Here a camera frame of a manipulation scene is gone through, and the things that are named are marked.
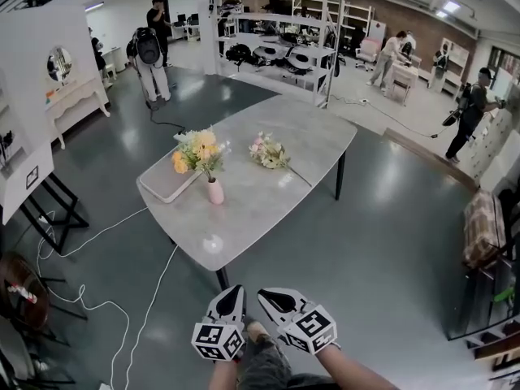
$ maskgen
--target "marble table top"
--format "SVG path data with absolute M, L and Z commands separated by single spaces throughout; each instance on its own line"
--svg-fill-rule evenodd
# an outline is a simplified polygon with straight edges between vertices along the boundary
M 169 204 L 137 179 L 141 196 L 162 229 L 210 271 L 226 266 L 298 205 L 337 163 L 357 131 L 329 111 L 281 95 L 239 111 L 213 130 L 217 141 L 229 142 L 230 149 L 224 156 L 224 171 L 215 173 L 226 197 L 222 205 L 210 203 L 204 175 Z M 284 145 L 297 173 L 253 162 L 249 146 L 261 131 L 272 132 Z

